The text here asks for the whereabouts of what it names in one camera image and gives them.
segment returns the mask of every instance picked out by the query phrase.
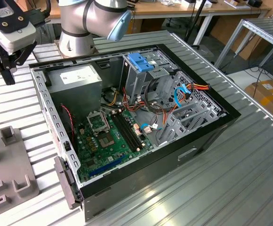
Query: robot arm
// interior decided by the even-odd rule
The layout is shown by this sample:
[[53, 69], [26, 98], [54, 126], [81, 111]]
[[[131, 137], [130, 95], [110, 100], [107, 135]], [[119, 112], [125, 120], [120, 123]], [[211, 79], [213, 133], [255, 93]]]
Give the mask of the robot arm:
[[[14, 0], [0, 0], [0, 75], [7, 85], [15, 84], [12, 73], [23, 65], [36, 46], [36, 27], [45, 24], [51, 11], [23, 12]], [[92, 53], [91, 34], [120, 40], [125, 34], [131, 14], [125, 0], [60, 0], [62, 34], [59, 47], [69, 57]]]
[[51, 10], [23, 12], [14, 0], [0, 0], [0, 75], [7, 85], [15, 84], [13, 74], [36, 46], [35, 27], [45, 24]]
[[131, 12], [126, 0], [60, 0], [61, 52], [68, 57], [91, 54], [91, 34], [119, 41], [125, 34]]

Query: expansion slot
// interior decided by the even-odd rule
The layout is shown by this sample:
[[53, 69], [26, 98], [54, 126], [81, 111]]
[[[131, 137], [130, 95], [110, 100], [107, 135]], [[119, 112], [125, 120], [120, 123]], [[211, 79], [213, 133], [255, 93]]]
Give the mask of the expansion slot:
[[119, 165], [121, 162], [122, 162], [122, 159], [125, 158], [125, 155], [116, 159], [115, 161], [112, 161], [110, 162], [109, 164], [106, 164], [105, 166], [102, 166], [92, 172], [89, 173], [89, 176], [93, 176], [93, 175], [98, 175], [98, 174], [101, 174], [102, 172], [104, 171], [107, 171], [109, 170], [110, 168], [116, 166], [116, 165]]
[[140, 140], [129, 127], [129, 124], [124, 119], [122, 114], [116, 113], [111, 115], [113, 123], [118, 128], [119, 132], [122, 134], [124, 140], [128, 144], [131, 151], [136, 152], [143, 148]]

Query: motherboard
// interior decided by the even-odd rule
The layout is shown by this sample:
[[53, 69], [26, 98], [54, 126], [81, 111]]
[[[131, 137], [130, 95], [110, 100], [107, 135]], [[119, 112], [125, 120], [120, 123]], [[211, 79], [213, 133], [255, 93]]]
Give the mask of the motherboard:
[[153, 149], [129, 111], [95, 113], [75, 127], [81, 182]]

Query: metal workbench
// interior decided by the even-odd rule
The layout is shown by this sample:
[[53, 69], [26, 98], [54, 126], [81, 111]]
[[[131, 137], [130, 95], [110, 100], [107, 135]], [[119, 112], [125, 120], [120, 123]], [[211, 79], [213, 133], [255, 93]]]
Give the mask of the metal workbench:
[[[240, 50], [243, 50], [243, 47], [248, 43], [250, 37], [253, 36], [253, 34], [256, 34], [260, 36], [261, 38], [265, 39], [269, 43], [273, 44], [273, 17], [272, 18], [257, 18], [257, 19], [242, 19], [238, 26], [236, 27], [234, 33], [230, 37], [229, 41], [227, 42], [225, 48], [221, 52], [219, 58], [217, 59], [215, 63], [215, 67], [218, 68], [223, 60], [225, 59], [227, 53], [229, 52], [231, 46], [235, 42], [235, 40], [238, 38], [238, 35], [242, 31], [242, 29], [246, 27], [249, 29], [248, 34], [245, 36], [241, 44], [236, 50], [236, 54], [240, 52]], [[269, 57], [273, 54], [273, 49], [267, 54], [267, 56], [264, 58], [264, 60], [260, 63], [260, 67], [262, 67], [265, 62], [269, 59]]]
[[[273, 225], [273, 117], [176, 35], [167, 31], [96, 39], [100, 52], [164, 43], [242, 116], [209, 148], [184, 166], [106, 210], [89, 225]], [[69, 210], [53, 158], [56, 151], [40, 111], [27, 64], [61, 58], [54, 44], [37, 46], [16, 73], [14, 86], [0, 78], [0, 127], [20, 128], [40, 194], [0, 215], [4, 225], [82, 226]]]

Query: green motherboard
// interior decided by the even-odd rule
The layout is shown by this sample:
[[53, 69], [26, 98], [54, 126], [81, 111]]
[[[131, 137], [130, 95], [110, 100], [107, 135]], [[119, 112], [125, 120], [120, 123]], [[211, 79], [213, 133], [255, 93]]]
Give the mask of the green motherboard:
[[[130, 112], [124, 110], [121, 112], [121, 117], [125, 119], [129, 125], [129, 129], [135, 133], [134, 125], [136, 122]], [[88, 121], [78, 124], [75, 128], [78, 132], [78, 158], [81, 167], [78, 170], [78, 175], [81, 182], [87, 181], [98, 174], [102, 174], [107, 170], [111, 170], [119, 164], [127, 162], [143, 153], [153, 149], [152, 144], [144, 135], [137, 136], [137, 139], [142, 144], [142, 148], [131, 150], [125, 140], [125, 136], [120, 133], [112, 120], [112, 116], [106, 115], [106, 123], [110, 129], [95, 134]], [[102, 118], [99, 116], [91, 119], [93, 129], [104, 126]]]

